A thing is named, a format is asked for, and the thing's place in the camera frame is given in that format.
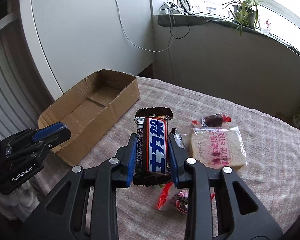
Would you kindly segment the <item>white cabinet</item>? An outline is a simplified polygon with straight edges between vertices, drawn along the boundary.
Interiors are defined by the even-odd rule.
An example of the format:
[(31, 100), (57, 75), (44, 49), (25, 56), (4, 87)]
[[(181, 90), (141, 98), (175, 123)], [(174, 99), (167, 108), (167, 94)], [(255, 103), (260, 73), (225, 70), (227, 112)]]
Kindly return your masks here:
[(53, 99), (101, 69), (137, 75), (154, 62), (150, 0), (19, 0), (34, 64)]

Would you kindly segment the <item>packaged white bread slice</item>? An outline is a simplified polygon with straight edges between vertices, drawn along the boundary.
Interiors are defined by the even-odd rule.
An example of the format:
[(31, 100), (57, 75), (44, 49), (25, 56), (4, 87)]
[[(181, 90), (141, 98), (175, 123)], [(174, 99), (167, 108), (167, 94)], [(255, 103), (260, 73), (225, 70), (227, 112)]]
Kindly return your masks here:
[(191, 157), (206, 167), (229, 166), (240, 169), (247, 163), (246, 152), (237, 126), (194, 128), (190, 133)]

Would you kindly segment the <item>white cloth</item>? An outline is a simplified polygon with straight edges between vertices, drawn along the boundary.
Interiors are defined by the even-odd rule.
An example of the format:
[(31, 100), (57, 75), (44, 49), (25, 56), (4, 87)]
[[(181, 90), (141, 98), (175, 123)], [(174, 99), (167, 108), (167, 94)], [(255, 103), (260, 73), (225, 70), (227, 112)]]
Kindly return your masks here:
[(0, 193), (0, 213), (8, 220), (25, 222), (38, 205), (39, 200), (29, 180), (8, 195)]

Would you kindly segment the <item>dark green windowsill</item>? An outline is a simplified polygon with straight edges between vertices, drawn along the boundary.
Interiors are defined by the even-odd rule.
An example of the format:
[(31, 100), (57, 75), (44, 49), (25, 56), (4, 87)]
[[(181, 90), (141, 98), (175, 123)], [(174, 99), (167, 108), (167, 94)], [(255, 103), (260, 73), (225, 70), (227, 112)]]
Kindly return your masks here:
[[(194, 15), (182, 15), (182, 14), (173, 14), (172, 16), (170, 16), (169, 14), (161, 14), (158, 16), (157, 23), (161, 27), (188, 27), (189, 28), (190, 26), (199, 26), (199, 25), (204, 25), (204, 24), (208, 24), (208, 23), (217, 24), (217, 25), (220, 25), (220, 26), (223, 26), (226, 28), (230, 28), (230, 29), (235, 29), (235, 30), (237, 27), (237, 23), (232, 22), (232, 21), (222, 20), (220, 18), (194, 16)], [(244, 28), (243, 32), (271, 38), (271, 39), (275, 40), (276, 42), (279, 42), (283, 46), (287, 47), (294, 53), (296, 53), (296, 55), (300, 56), (299, 50), (297, 50), (294, 46), (288, 44), (284, 40), (275, 37), (274, 35), (264, 34), (259, 31), (252, 30), (249, 28)]]

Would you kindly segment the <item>red dark candy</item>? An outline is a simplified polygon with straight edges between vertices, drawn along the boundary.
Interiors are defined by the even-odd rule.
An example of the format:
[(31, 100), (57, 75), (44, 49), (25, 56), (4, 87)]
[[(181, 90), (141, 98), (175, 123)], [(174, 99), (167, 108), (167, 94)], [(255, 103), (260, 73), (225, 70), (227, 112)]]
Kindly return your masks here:
[(188, 205), (189, 205), (189, 191), (188, 189), (182, 189), (179, 191), (175, 191), (174, 194), (170, 195), (170, 189), (174, 187), (173, 182), (168, 182), (164, 185), (160, 185), (161, 193), (159, 195), (157, 204), (155, 208), (157, 210), (161, 210), (161, 208), (166, 204), (169, 203), (173, 205), (178, 211), (181, 213), (187, 214), (188, 212)]

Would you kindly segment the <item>white slatted radiator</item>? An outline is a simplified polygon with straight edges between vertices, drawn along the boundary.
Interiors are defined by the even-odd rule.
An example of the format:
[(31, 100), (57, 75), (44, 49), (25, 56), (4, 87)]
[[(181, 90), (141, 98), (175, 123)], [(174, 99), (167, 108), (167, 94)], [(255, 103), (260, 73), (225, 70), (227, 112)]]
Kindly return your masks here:
[(19, 22), (0, 32), (0, 138), (36, 128), (53, 98), (30, 57)]

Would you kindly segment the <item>dark snack red-edged clear bag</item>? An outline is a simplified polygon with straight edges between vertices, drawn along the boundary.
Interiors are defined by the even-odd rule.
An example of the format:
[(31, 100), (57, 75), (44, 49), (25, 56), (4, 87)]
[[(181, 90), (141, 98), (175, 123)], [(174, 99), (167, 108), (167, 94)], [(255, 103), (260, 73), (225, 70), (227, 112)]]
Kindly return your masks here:
[(231, 122), (231, 118), (223, 113), (216, 113), (207, 116), (201, 116), (199, 119), (192, 120), (191, 125), (194, 128), (221, 127), (222, 124)]

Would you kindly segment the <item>brown cardboard box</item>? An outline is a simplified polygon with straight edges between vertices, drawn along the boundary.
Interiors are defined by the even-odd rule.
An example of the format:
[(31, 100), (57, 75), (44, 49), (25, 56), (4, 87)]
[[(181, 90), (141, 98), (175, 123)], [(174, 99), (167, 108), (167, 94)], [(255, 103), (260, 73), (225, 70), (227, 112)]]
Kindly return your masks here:
[(38, 118), (44, 128), (62, 122), (71, 138), (53, 148), (53, 152), (70, 166), (87, 155), (140, 97), (135, 76), (102, 69), (74, 85)]

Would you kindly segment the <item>potted spider plant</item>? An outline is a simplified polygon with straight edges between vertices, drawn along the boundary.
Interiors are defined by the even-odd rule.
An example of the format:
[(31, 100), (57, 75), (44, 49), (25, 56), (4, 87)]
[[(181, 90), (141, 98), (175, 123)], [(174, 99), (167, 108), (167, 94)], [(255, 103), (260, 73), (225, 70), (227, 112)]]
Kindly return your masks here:
[(229, 11), (237, 23), (236, 30), (239, 31), (240, 36), (242, 35), (244, 28), (255, 30), (256, 27), (259, 27), (259, 29), (261, 29), (258, 13), (258, 6), (261, 5), (260, 1), (228, 0), (226, 3), (222, 4), (225, 8), (230, 5), (237, 6), (237, 10), (229, 9)]

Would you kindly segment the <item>Snickers chocolate bar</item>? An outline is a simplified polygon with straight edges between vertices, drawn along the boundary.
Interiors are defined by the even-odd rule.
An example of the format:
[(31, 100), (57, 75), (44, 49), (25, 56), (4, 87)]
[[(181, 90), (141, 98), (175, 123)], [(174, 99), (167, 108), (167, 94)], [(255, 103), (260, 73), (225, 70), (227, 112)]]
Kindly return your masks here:
[(167, 107), (142, 108), (135, 114), (137, 125), (136, 163), (133, 184), (154, 186), (170, 181), (168, 162), (168, 122), (173, 119)]

